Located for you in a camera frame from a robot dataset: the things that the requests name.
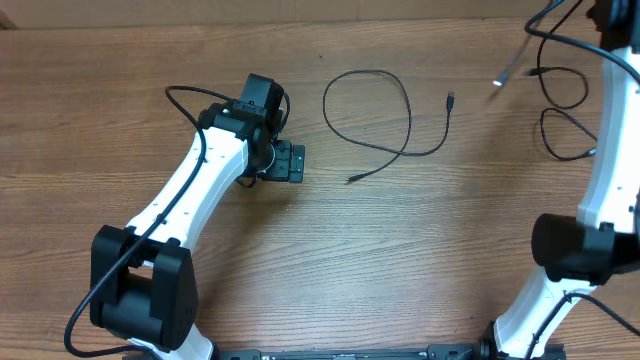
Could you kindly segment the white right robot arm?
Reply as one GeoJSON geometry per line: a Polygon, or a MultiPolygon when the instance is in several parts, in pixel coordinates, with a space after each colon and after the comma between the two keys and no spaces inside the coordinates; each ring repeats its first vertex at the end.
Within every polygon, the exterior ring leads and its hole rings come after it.
{"type": "Polygon", "coordinates": [[[558,7],[552,1],[530,18],[525,31],[602,58],[604,101],[587,190],[576,216],[543,214],[531,249],[536,266],[509,309],[489,323],[473,345],[431,345],[430,359],[563,359],[551,335],[582,300],[637,334],[637,328],[592,297],[614,275],[639,268],[639,4],[597,1],[588,10],[598,45],[540,31],[558,7]]]}

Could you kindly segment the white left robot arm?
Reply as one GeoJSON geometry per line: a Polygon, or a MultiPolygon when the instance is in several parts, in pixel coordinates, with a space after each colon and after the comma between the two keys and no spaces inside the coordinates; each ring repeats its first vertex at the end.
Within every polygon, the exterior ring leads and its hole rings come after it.
{"type": "Polygon", "coordinates": [[[228,188],[259,180],[300,183],[305,149],[279,137],[290,100],[274,80],[250,74],[239,98],[222,94],[199,116],[189,153],[154,200],[123,228],[103,226],[91,247],[91,323],[139,359],[215,359],[197,328],[193,252],[228,188]]]}

